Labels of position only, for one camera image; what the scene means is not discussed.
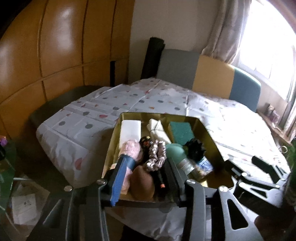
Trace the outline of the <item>person's right hand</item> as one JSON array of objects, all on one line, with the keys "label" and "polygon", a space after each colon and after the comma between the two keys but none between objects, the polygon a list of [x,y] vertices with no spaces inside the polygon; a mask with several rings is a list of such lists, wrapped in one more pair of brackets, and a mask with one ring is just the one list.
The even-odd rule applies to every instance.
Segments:
[{"label": "person's right hand", "polygon": [[294,240],[295,214],[277,215],[273,217],[257,216],[254,221],[263,240]]}]

